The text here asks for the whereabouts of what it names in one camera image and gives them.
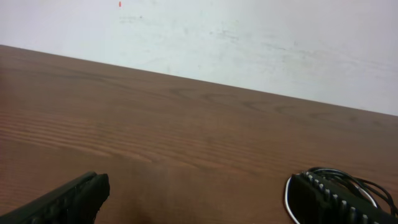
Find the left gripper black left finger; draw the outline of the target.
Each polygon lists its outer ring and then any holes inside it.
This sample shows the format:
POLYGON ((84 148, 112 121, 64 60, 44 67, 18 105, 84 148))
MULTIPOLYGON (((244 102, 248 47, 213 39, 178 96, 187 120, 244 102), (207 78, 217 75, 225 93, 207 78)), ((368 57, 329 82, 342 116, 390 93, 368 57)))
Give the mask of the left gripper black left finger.
POLYGON ((110 193, 107 174, 87 172, 65 185, 1 216, 1 223, 95 222, 110 193))

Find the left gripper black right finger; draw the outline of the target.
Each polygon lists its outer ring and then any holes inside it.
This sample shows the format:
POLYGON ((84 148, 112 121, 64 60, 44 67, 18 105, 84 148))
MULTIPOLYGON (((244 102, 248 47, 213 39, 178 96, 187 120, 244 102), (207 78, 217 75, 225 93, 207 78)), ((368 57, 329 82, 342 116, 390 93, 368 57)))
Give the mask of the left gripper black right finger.
POLYGON ((294 223, 397 224, 397 207, 375 183, 342 171, 304 171, 289 177, 289 217, 294 223))

